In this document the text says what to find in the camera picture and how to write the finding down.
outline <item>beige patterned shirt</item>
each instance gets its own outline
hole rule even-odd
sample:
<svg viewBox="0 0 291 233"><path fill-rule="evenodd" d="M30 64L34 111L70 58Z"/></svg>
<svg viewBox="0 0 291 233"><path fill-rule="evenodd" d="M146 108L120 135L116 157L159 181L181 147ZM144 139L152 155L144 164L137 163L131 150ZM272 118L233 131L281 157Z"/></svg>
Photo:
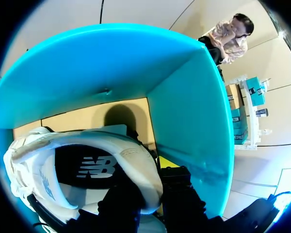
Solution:
<svg viewBox="0 0 291 233"><path fill-rule="evenodd" d="M214 38L220 40L221 37L228 35L227 26L229 21L220 21L211 31ZM224 51L227 57L221 62L222 64L231 64L237 58L242 57L248 50L248 45L245 37L234 38L227 42L224 46Z"/></svg>

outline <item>shoe box stack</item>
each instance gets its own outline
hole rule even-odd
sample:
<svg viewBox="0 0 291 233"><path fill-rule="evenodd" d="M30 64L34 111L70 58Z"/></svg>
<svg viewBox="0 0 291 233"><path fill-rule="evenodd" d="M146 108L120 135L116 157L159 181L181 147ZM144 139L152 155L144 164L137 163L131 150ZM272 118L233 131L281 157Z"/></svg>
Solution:
<svg viewBox="0 0 291 233"><path fill-rule="evenodd" d="M234 144L242 145L248 138L248 124L241 89L238 84L231 84L226 86L226 92L232 114Z"/></svg>

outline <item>new balance logo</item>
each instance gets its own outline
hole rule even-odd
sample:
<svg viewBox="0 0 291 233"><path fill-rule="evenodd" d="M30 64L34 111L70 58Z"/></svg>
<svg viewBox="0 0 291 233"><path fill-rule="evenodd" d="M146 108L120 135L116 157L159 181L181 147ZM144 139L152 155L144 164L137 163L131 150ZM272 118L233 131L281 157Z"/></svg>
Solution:
<svg viewBox="0 0 291 233"><path fill-rule="evenodd" d="M97 162L94 162L92 157L84 157L83 165L79 170L78 178L86 178L90 175L91 178L108 178L115 171L113 167L116 164L116 159L113 156L100 156Z"/></svg>

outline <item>white rack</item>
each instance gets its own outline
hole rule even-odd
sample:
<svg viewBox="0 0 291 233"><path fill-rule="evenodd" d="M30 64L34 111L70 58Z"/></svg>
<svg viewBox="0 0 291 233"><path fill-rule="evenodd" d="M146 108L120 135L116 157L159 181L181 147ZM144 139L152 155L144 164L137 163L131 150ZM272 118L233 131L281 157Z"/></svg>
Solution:
<svg viewBox="0 0 291 233"><path fill-rule="evenodd" d="M259 129L259 118L256 115L257 107L253 106L251 101L251 95L247 86L247 75L242 75L233 80L227 81L225 85L239 84L241 89L244 89L246 94L248 109L249 109L249 119L250 119L250 135L243 145L235 145L236 150L257 150L257 143L261 142L261 135L269 134L267 130Z"/></svg>

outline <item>shoe tongue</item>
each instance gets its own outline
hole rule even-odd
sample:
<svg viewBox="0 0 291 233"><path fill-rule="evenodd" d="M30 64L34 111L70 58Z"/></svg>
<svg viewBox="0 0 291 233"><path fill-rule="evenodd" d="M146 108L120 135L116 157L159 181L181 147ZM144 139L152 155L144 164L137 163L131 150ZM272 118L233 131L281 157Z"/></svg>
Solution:
<svg viewBox="0 0 291 233"><path fill-rule="evenodd" d="M39 195L64 208L76 209L78 206L67 201L59 186L55 170L55 150L44 150L39 155L36 171L33 171L33 180Z"/></svg>
<svg viewBox="0 0 291 233"><path fill-rule="evenodd" d="M113 155L80 144L56 148L55 169L59 183L84 189L109 189L125 175Z"/></svg>

